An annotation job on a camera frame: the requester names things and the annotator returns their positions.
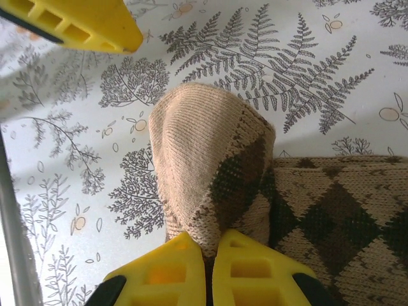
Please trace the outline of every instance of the orange fruit illustration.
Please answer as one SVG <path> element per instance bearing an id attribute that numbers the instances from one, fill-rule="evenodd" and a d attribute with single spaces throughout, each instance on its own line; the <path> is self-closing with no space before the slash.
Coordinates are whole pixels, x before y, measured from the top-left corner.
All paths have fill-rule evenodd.
<path id="1" fill-rule="evenodd" d="M 77 230 L 82 230 L 82 228 L 84 228 L 85 224 L 86 224 L 85 218 L 84 218 L 84 217 L 79 217 L 79 218 L 76 220 L 75 228 L 76 228 Z"/>
<path id="2" fill-rule="evenodd" d="M 187 13 L 188 11 L 191 11 L 192 8 L 193 6 L 190 3 L 184 3 L 178 10 L 182 13 Z"/>
<path id="3" fill-rule="evenodd" d="M 343 23 L 339 20 L 332 21 L 330 27 L 334 30 L 340 29 L 343 26 Z"/>
<path id="4" fill-rule="evenodd" d="M 41 36 L 38 36 L 37 34 L 30 33 L 30 40 L 32 41 L 37 41 L 41 38 Z"/>
<path id="5" fill-rule="evenodd" d="M 19 33 L 19 34 L 23 34 L 23 33 L 27 32 L 27 30 L 24 29 L 23 27 L 17 27 L 15 31 L 17 33 Z"/>
<path id="6" fill-rule="evenodd" d="M 137 130 L 138 132 L 143 131 L 145 129 L 147 125 L 146 120 L 139 120 L 136 124 L 135 124 L 135 130 Z"/>
<path id="7" fill-rule="evenodd" d="M 400 117 L 400 114 L 394 108 L 390 107 L 384 107 L 380 110 L 379 115 L 385 121 L 397 121 Z"/>

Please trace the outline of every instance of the patterned fabric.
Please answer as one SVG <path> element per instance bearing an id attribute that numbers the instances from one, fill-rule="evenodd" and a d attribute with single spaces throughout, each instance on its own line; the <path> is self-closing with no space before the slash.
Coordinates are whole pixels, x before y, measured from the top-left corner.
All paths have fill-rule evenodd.
<path id="1" fill-rule="evenodd" d="M 270 246 L 343 305 L 407 305 L 407 160 L 276 159 L 273 171 Z"/>
<path id="2" fill-rule="evenodd" d="M 150 133 L 168 238 L 200 244 L 209 282 L 219 238 L 236 228 L 310 266 L 343 305 L 406 305 L 407 160 L 272 161 L 271 125 L 201 84 L 169 92 Z"/>

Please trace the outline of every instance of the tree illustration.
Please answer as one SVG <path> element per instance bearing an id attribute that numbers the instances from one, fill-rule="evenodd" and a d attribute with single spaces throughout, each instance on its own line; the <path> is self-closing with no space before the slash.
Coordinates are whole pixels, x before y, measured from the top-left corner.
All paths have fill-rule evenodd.
<path id="1" fill-rule="evenodd" d="M 380 51 L 381 54 L 388 55 L 394 57 L 396 59 L 405 60 L 403 61 L 396 61 L 394 64 L 399 66 L 408 67 L 408 46 L 405 45 L 390 45 L 388 47 L 388 51 Z"/>
<path id="2" fill-rule="evenodd" d="M 372 150 L 369 149 L 370 143 L 366 139 L 343 137 L 331 144 L 336 155 L 372 155 Z"/>
<path id="3" fill-rule="evenodd" d="M 385 0 L 377 2 L 371 14 L 380 18 L 383 27 L 394 27 L 397 23 L 408 31 L 408 0 Z"/>
<path id="4" fill-rule="evenodd" d="M 20 70 L 13 85 L 21 90 L 18 100 L 27 110 L 33 110 L 35 106 L 44 106 L 41 97 L 41 88 L 48 80 L 45 65 L 40 63 L 40 54 L 29 45 L 24 53 L 18 58 L 18 64 L 24 68 Z"/>
<path id="5" fill-rule="evenodd" d="M 66 185 L 67 177 L 55 174 L 54 179 L 43 180 L 40 184 L 43 192 L 25 197 L 21 205 L 22 219 L 27 238 L 33 241 L 34 253 L 40 260 L 37 271 L 41 276 L 45 255 L 54 243 L 57 226 L 54 221 L 62 217 L 66 211 L 63 206 L 69 198 L 63 198 L 70 185 Z"/>
<path id="6" fill-rule="evenodd" d="M 116 64 L 102 73 L 101 107 L 123 107 L 133 102 L 155 105 L 164 93 L 170 73 L 166 64 L 157 59 L 149 62 L 146 58 L 134 61 L 125 57 L 120 67 Z"/>
<path id="7" fill-rule="evenodd" d="M 147 235 L 154 226 L 161 228 L 164 225 L 150 144 L 146 149 L 127 153 L 120 167 L 125 175 L 120 180 L 120 187 L 109 194 L 115 202 L 108 208 L 118 214 L 116 222 L 127 225 L 126 239 L 140 238 L 142 231 Z"/>
<path id="8" fill-rule="evenodd" d="M 112 55 L 82 50 L 66 50 L 68 56 L 59 65 L 52 82 L 56 99 L 54 104 L 69 103 L 88 97 L 93 82 L 85 72 L 110 62 Z"/>
<path id="9" fill-rule="evenodd" d="M 87 126 L 83 126 L 78 122 L 71 127 L 67 126 L 68 121 L 72 117 L 72 113 L 65 110 L 59 110 L 58 112 L 50 112 L 45 118 L 38 117 L 21 117 L 20 120 L 29 119 L 33 123 L 33 129 L 36 136 L 34 138 L 34 148 L 37 149 L 45 137 L 47 136 L 47 130 L 49 128 L 49 134 L 51 135 L 54 147 L 50 152 L 50 157 L 55 158 L 66 151 L 68 154 L 65 158 L 65 165 L 74 170 L 77 166 L 85 168 L 80 172 L 82 178 L 82 192 L 84 194 L 96 194 L 103 190 L 105 175 L 101 168 L 91 169 L 92 163 L 97 163 L 100 159 L 99 154 L 95 153 L 92 147 L 84 145 L 81 147 L 75 140 L 76 137 L 88 130 Z"/>
<path id="10" fill-rule="evenodd" d="M 350 56 L 357 38 L 353 36 L 335 55 L 312 62 L 315 55 L 311 50 L 317 43 L 313 42 L 315 37 L 302 15 L 298 16 L 296 34 L 288 47 L 280 49 L 276 44 L 279 40 L 273 38 L 278 31 L 268 16 L 268 6 L 265 4 L 258 10 L 246 36 L 243 36 L 241 8 L 222 31 L 217 28 L 221 14 L 217 13 L 200 31 L 193 22 L 187 30 L 179 27 L 160 36 L 169 45 L 167 52 L 173 54 L 171 64 L 187 58 L 176 74 L 195 65 L 184 82 L 223 74 L 214 84 L 229 91 L 232 88 L 240 91 L 238 96 L 256 109 L 262 104 L 265 110 L 272 106 L 276 111 L 280 103 L 286 112 L 285 133 L 312 112 L 321 114 L 322 134 L 344 119 L 354 123 L 341 108 L 351 91 L 374 69 L 339 82 L 333 77 Z"/>

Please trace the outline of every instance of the fern leaf illustration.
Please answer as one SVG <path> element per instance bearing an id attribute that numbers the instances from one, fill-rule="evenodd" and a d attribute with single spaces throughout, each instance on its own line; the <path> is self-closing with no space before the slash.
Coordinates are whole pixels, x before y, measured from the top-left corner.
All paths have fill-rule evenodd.
<path id="1" fill-rule="evenodd" d="M 241 42 L 241 30 L 244 28 L 241 16 L 242 8 L 239 8 L 232 15 L 225 29 L 219 33 L 218 37 L 214 40 L 216 46 L 221 48 L 233 48 L 239 47 Z"/>
<path id="2" fill-rule="evenodd" d="M 338 109 L 342 108 L 342 104 L 344 104 L 344 100 L 347 98 L 346 94 L 350 94 L 351 90 L 355 89 L 356 86 L 365 80 L 373 71 L 374 69 L 370 69 L 363 74 L 356 75 L 354 78 L 350 77 L 348 81 L 343 79 L 341 84 L 336 84 L 337 89 L 332 86 L 327 88 L 325 92 L 327 97 L 324 99 L 326 103 L 321 110 L 319 124 L 322 134 L 325 135 L 336 123 L 345 118 Z"/>
<path id="3" fill-rule="evenodd" d="M 278 98 L 281 100 L 282 111 L 286 112 L 288 108 L 292 108 L 293 105 L 299 99 L 298 90 L 295 88 L 296 83 L 288 80 L 287 78 L 283 78 L 278 74 L 273 74 L 273 80 L 271 82 L 262 81 L 259 89 L 251 88 L 251 90 L 255 90 L 256 92 L 261 92 L 259 95 L 255 95 L 255 98 L 247 98 L 246 102 L 252 103 L 256 109 L 259 106 L 258 99 L 262 99 L 263 106 L 265 110 L 269 110 L 269 104 L 272 105 L 273 110 L 277 110 L 277 103 Z"/>
<path id="4" fill-rule="evenodd" d="M 408 62 L 394 62 L 394 64 L 399 65 L 399 66 L 408 67 Z"/>
<path id="5" fill-rule="evenodd" d="M 380 51 L 381 54 L 394 57 L 396 59 L 403 59 L 408 61 L 408 46 L 405 45 L 390 45 L 388 47 L 389 51 Z M 394 64 L 399 66 L 408 66 L 408 62 L 394 62 Z"/>
<path id="6" fill-rule="evenodd" d="M 205 62 L 205 64 L 201 64 L 200 67 L 194 69 L 192 72 L 190 72 L 184 79 L 183 82 L 192 82 L 196 80 L 197 78 L 207 77 L 207 76 L 213 76 L 214 71 L 219 74 L 220 73 L 220 68 L 221 68 L 221 62 Z"/>
<path id="7" fill-rule="evenodd" d="M 219 79 L 218 82 L 214 84 L 222 88 L 231 88 L 233 85 L 236 90 L 242 88 L 246 90 L 248 85 L 251 86 L 251 90 L 255 88 L 259 89 L 263 85 L 262 76 L 265 75 L 263 72 L 264 65 L 257 61 L 243 61 L 241 60 L 240 54 L 230 53 L 228 54 L 231 58 L 229 75 L 226 75 L 223 79 Z M 238 68 L 235 69 L 235 62 L 238 64 Z"/>
<path id="8" fill-rule="evenodd" d="M 170 64 L 173 64 L 176 60 L 185 57 L 190 51 L 198 45 L 197 42 L 191 38 L 196 35 L 196 22 L 189 27 L 187 31 L 184 31 L 183 27 L 179 27 L 176 32 L 172 31 L 168 34 L 160 36 L 161 41 L 170 45 L 167 53 L 172 53 L 173 57 L 170 60 Z"/>
<path id="9" fill-rule="evenodd" d="M 212 53 L 217 54 L 218 50 L 210 45 L 199 46 L 195 49 L 194 54 L 188 58 L 181 66 L 176 70 L 175 75 L 178 75 L 182 70 L 186 69 L 190 65 L 197 64 L 201 61 L 205 61 L 207 57 L 212 57 Z"/>
<path id="10" fill-rule="evenodd" d="M 307 75 L 302 73 L 299 82 L 304 84 L 305 88 L 314 87 L 321 89 L 321 85 L 327 85 L 327 80 L 333 80 L 330 75 L 335 74 L 335 70 L 339 70 L 339 66 L 350 56 L 351 50 L 357 42 L 357 37 L 353 36 L 351 41 L 342 48 L 341 52 L 337 52 L 336 56 L 331 55 L 326 58 L 326 61 L 320 61 L 320 65 L 313 65 L 313 68 L 307 69 Z"/>
<path id="11" fill-rule="evenodd" d="M 280 50 L 277 47 L 269 45 L 269 43 L 278 43 L 279 40 L 273 38 L 262 38 L 263 36 L 277 33 L 278 31 L 272 29 L 275 25 L 271 23 L 271 19 L 268 18 L 269 4 L 264 4 L 259 10 L 258 14 L 255 14 L 255 18 L 252 20 L 248 38 L 244 39 L 244 44 L 240 47 L 240 51 L 253 59 L 255 57 L 271 58 L 271 55 L 264 53 L 263 51 L 276 51 Z"/>
<path id="12" fill-rule="evenodd" d="M 196 39 L 199 42 L 209 43 L 213 41 L 211 37 L 217 35 L 218 32 L 217 22 L 219 15 L 221 15 L 220 11 L 216 13 L 213 17 L 211 17 L 210 20 L 204 25 L 204 28 L 196 35 Z"/>
<path id="13" fill-rule="evenodd" d="M 294 35 L 291 43 L 288 43 L 288 46 L 292 50 L 282 49 L 281 52 L 277 53 L 278 57 L 271 57 L 272 59 L 269 60 L 269 63 L 280 73 L 299 78 L 301 76 L 300 73 L 305 73 L 307 71 L 303 65 L 312 65 L 312 63 L 306 58 L 315 58 L 315 55 L 306 49 L 313 48 L 318 44 L 311 43 L 315 37 L 311 36 L 312 31 L 310 31 L 307 26 L 302 14 L 299 13 L 298 18 L 299 26 L 297 29 L 297 35 Z"/>
<path id="14" fill-rule="evenodd" d="M 295 123 L 298 122 L 306 115 L 310 115 L 312 112 L 316 113 L 317 110 L 322 109 L 322 104 L 320 100 L 318 100 L 313 95 L 305 95 L 304 91 L 300 91 L 302 97 L 299 97 L 298 103 L 295 103 L 292 108 L 289 109 L 289 113 L 286 114 L 286 121 L 284 123 L 283 131 L 287 133 Z"/>

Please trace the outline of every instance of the botanical print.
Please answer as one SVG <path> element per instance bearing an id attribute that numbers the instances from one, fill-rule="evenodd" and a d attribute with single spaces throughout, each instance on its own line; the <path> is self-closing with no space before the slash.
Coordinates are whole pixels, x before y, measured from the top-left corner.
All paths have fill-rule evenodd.
<path id="1" fill-rule="evenodd" d="M 193 9 L 194 3 L 197 3 L 197 1 L 187 0 L 185 2 L 180 2 L 179 4 L 173 3 L 174 12 L 163 17 L 162 20 L 166 20 L 166 19 L 171 20 L 171 19 L 180 18 L 182 15 L 185 15 L 186 13 L 188 13 L 189 11 Z"/>
<path id="2" fill-rule="evenodd" d="M 85 207 L 84 209 L 80 208 L 80 205 L 77 203 L 75 207 L 75 216 L 71 221 L 71 236 L 74 234 L 76 231 L 82 231 L 82 229 L 85 227 L 87 224 L 87 219 L 85 213 L 90 209 L 91 207 Z"/>
<path id="3" fill-rule="evenodd" d="M 130 134 L 142 132 L 147 127 L 147 121 L 143 119 L 144 112 L 140 112 L 139 119 L 136 120 L 135 118 L 126 118 L 126 121 L 131 123 L 130 127 Z"/>
<path id="4" fill-rule="evenodd" d="M 349 136 L 343 137 L 343 139 L 336 140 L 332 144 L 333 150 L 336 155 L 348 156 L 348 155 L 372 155 L 370 150 L 370 143 L 363 138 L 351 138 Z"/>
<path id="5" fill-rule="evenodd" d="M 109 65 L 102 73 L 101 107 L 123 107 L 133 102 L 155 105 L 164 94 L 170 73 L 161 59 L 134 61 L 125 57 L 120 67 Z"/>
<path id="6" fill-rule="evenodd" d="M 35 33 L 33 33 L 33 32 L 30 32 L 30 31 L 28 31 L 27 29 L 24 29 L 23 27 L 16 27 L 16 30 L 15 30 L 17 33 L 19 33 L 19 34 L 28 34 L 28 38 L 31 40 L 31 41 L 37 41 L 37 40 L 40 40 L 41 39 L 41 36 L 38 36 L 37 34 L 35 34 Z"/>
<path id="7" fill-rule="evenodd" d="M 22 220 L 25 232 L 32 242 L 36 260 L 40 267 L 39 277 L 43 273 L 45 256 L 54 243 L 58 228 L 54 221 L 62 217 L 66 211 L 65 204 L 69 198 L 62 197 L 71 187 L 66 184 L 67 177 L 55 174 L 53 179 L 42 180 L 42 193 L 28 194 L 21 204 Z"/>
<path id="8" fill-rule="evenodd" d="M 396 107 L 384 107 L 380 110 L 379 116 L 385 121 L 399 121 L 408 130 L 408 112 L 404 111 L 404 102 L 399 94 L 394 92 Z"/>
<path id="9" fill-rule="evenodd" d="M 408 0 L 385 0 L 377 2 L 371 14 L 380 18 L 383 27 L 400 27 L 408 31 Z"/>
<path id="10" fill-rule="evenodd" d="M 276 45 L 279 40 L 271 35 L 278 31 L 268 16 L 268 7 L 269 4 L 264 4 L 258 10 L 244 38 L 242 8 L 233 14 L 221 32 L 217 28 L 221 13 L 217 13 L 200 31 L 194 22 L 187 30 L 181 26 L 177 31 L 162 35 L 161 40 L 170 46 L 167 52 L 173 53 L 171 64 L 194 51 L 175 74 L 193 64 L 200 64 L 185 77 L 184 82 L 223 72 L 226 75 L 214 84 L 227 90 L 234 87 L 237 91 L 245 91 L 244 96 L 238 96 L 252 103 L 256 109 L 262 103 L 265 110 L 269 110 L 270 106 L 277 110 L 280 100 L 282 111 L 286 112 L 285 133 L 312 112 L 320 113 L 319 129 L 324 135 L 344 119 L 355 123 L 340 109 L 351 91 L 374 69 L 343 78 L 340 82 L 335 82 L 333 77 L 350 56 L 357 38 L 353 36 L 335 55 L 312 63 L 310 60 L 315 55 L 310 50 L 318 44 L 313 42 L 315 37 L 302 15 L 298 16 L 299 26 L 288 43 L 289 48 L 281 49 Z"/>
<path id="11" fill-rule="evenodd" d="M 112 55 L 83 50 L 67 50 L 68 56 L 63 60 L 53 77 L 55 92 L 54 104 L 84 100 L 91 93 L 92 75 L 85 72 L 106 64 Z"/>
<path id="12" fill-rule="evenodd" d="M 394 64 L 408 67 L 408 45 L 391 45 L 388 47 L 388 50 L 380 51 L 380 53 L 401 60 L 395 61 Z"/>
<path id="13" fill-rule="evenodd" d="M 156 8 L 168 6 L 167 3 L 156 3 L 156 0 L 128 0 L 126 6 L 130 9 L 132 17 L 136 20 Z"/>
<path id="14" fill-rule="evenodd" d="M 58 254 L 52 255 L 48 264 L 49 276 L 45 279 L 48 289 L 53 292 L 47 296 L 44 305 L 47 306 L 84 306 L 92 290 L 84 284 L 80 288 L 76 284 L 74 271 L 77 267 L 73 264 L 74 255 L 69 253 L 69 247 L 61 245 Z"/>
<path id="15" fill-rule="evenodd" d="M 164 225 L 164 216 L 157 193 L 156 174 L 150 144 L 145 149 L 129 152 L 120 164 L 124 178 L 110 194 L 115 202 L 108 208 L 118 216 L 115 222 L 126 225 L 126 239 L 140 238 Z"/>
<path id="16" fill-rule="evenodd" d="M 143 41 L 146 41 L 146 43 L 148 43 L 151 38 L 154 38 L 154 36 L 150 32 L 150 29 L 147 30 L 146 32 L 142 33 L 142 35 L 143 35 Z"/>
<path id="17" fill-rule="evenodd" d="M 343 22 L 338 20 L 337 18 L 340 16 L 340 14 L 336 14 L 333 19 L 330 20 L 329 17 L 326 15 L 322 15 L 324 21 L 326 21 L 326 24 L 324 25 L 324 28 L 330 33 L 333 34 L 333 30 L 338 30 L 343 26 Z"/>
<path id="18" fill-rule="evenodd" d="M 126 0 L 145 44 L 132 55 L 53 47 L 0 20 L 0 129 L 46 306 L 85 306 L 95 287 L 86 272 L 115 270 L 118 254 L 131 260 L 125 250 L 145 235 L 154 243 L 142 249 L 163 241 L 152 149 L 141 142 L 170 86 L 214 83 L 239 95 L 275 124 L 278 158 L 305 152 L 292 145 L 298 137 L 326 139 L 327 156 L 404 154 L 408 44 L 398 32 L 408 30 L 408 0 L 308 0 L 300 11 L 293 2 Z M 346 21 L 357 8 L 358 22 Z M 391 148 L 374 130 L 353 133 L 368 118 L 401 139 Z M 86 246 L 107 235 L 120 237 L 115 250 Z"/>
<path id="19" fill-rule="evenodd" d="M 116 123 L 116 120 L 114 120 L 114 121 L 112 121 L 111 123 L 109 123 L 109 124 L 106 126 L 105 129 L 102 129 L 102 130 L 97 129 L 96 132 L 97 132 L 97 133 L 101 133 L 101 136 L 102 136 L 102 139 L 103 139 L 104 137 L 107 137 L 107 136 L 109 136 L 109 135 L 111 135 L 111 134 L 113 133 L 113 125 L 115 125 L 115 123 Z"/>
<path id="20" fill-rule="evenodd" d="M 47 136 L 47 131 L 53 139 L 54 147 L 51 148 L 49 157 L 55 158 L 66 151 L 67 156 L 64 164 L 74 170 L 85 167 L 80 172 L 82 179 L 82 192 L 84 194 L 96 194 L 103 190 L 105 175 L 101 168 L 93 168 L 92 164 L 100 159 L 98 153 L 88 145 L 81 146 L 76 142 L 76 137 L 88 130 L 87 126 L 77 122 L 74 126 L 68 127 L 67 123 L 72 117 L 71 112 L 59 110 L 50 112 L 45 118 L 39 117 L 21 117 L 19 120 L 31 120 L 32 127 L 35 130 L 34 148 L 38 149 Z"/>
<path id="21" fill-rule="evenodd" d="M 95 263 L 95 262 L 100 262 L 101 261 L 101 255 L 99 252 L 96 253 L 95 255 L 95 259 L 89 258 L 87 260 L 85 260 L 86 263 Z"/>
<path id="22" fill-rule="evenodd" d="M 38 105 L 44 107 L 42 91 L 45 89 L 48 73 L 45 65 L 40 64 L 40 54 L 34 50 L 32 45 L 29 45 L 23 55 L 18 58 L 18 63 L 25 68 L 25 71 L 19 71 L 16 82 L 13 84 L 21 90 L 18 100 L 22 107 L 27 110 L 33 110 Z"/>
<path id="23" fill-rule="evenodd" d="M 312 0 L 312 1 L 318 8 L 322 8 L 327 5 L 334 5 L 339 2 L 344 3 L 344 4 L 350 4 L 350 3 L 360 2 L 361 0 Z"/>

